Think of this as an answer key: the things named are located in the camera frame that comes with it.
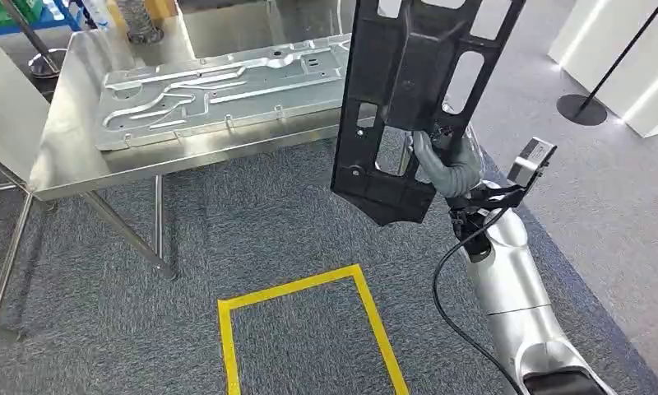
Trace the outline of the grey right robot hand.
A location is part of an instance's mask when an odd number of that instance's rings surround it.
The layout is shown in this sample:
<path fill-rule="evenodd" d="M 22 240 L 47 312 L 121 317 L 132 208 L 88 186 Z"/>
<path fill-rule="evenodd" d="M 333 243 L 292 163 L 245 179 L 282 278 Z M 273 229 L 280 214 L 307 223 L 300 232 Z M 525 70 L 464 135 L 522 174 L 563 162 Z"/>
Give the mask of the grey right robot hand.
<path fill-rule="evenodd" d="M 483 177 L 482 155 L 477 141 L 465 132 L 459 139 L 447 138 L 446 159 L 435 151 L 431 137 L 424 131 L 401 132 L 411 146 L 421 171 L 445 198 L 466 196 Z"/>

